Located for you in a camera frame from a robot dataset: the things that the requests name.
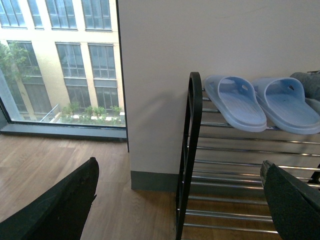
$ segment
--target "building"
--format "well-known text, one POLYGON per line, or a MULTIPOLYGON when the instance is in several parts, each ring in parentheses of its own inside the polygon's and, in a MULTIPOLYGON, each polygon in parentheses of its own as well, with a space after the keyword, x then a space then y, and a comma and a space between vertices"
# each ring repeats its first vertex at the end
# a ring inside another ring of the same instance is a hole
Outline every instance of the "building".
POLYGON ((124 109, 116 0, 0 0, 0 42, 18 42, 35 71, 12 95, 26 121, 77 102, 124 109))

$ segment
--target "floor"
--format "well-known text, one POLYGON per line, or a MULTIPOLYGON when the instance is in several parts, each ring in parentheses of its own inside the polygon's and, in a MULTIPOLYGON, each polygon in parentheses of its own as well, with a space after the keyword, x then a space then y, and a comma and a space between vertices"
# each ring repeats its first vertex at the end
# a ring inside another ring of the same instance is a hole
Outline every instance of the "floor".
MULTIPOLYGON (((92 204, 81 240, 175 239, 175 194, 131 189, 126 143, 0 135, 0 146, 0 222, 32 202, 90 157, 96 157, 100 170, 97 198, 92 204)), ((189 207, 201 209, 202 204, 190 201, 189 207)), ((232 205, 220 207, 234 208, 232 205)), ((248 208, 246 211, 250 213, 256 209, 248 208)), ((200 224, 212 222, 208 218, 193 221, 200 224)), ((229 221, 219 219, 220 223, 229 221)), ((280 239, 277 234, 194 227, 185 227, 182 238, 280 239)))

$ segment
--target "slide sandal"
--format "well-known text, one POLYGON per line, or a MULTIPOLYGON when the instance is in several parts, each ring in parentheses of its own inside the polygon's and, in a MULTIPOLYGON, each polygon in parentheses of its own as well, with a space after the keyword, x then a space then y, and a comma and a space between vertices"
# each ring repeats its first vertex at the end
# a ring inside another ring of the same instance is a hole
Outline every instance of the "slide sandal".
POLYGON ((305 98, 305 102, 320 115, 320 101, 312 98, 305 98))
POLYGON ((264 77, 252 85, 264 113, 280 129, 293 134, 320 132, 320 116, 305 102, 303 85, 292 77, 264 77))
POLYGON ((320 101, 320 72, 295 72, 290 78, 297 79, 302 83, 306 98, 320 101))
POLYGON ((234 128, 262 132, 267 118, 255 97, 249 81, 237 76, 211 75, 204 82, 210 100, 234 128))

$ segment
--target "baseboard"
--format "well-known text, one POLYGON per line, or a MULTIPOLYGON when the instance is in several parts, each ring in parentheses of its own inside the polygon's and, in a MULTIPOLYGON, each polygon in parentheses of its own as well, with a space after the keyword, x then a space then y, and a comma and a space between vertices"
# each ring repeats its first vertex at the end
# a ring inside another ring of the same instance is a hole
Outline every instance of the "baseboard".
POLYGON ((133 190, 176 192, 178 174, 131 171, 133 190))

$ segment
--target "floor-to-ceiling window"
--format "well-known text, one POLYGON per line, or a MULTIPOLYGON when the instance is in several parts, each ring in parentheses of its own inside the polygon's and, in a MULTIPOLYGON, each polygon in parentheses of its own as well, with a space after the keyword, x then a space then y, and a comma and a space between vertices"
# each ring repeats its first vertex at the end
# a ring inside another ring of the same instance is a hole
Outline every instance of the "floor-to-ceiling window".
POLYGON ((125 127, 116 0, 0 0, 0 54, 9 117, 125 127))

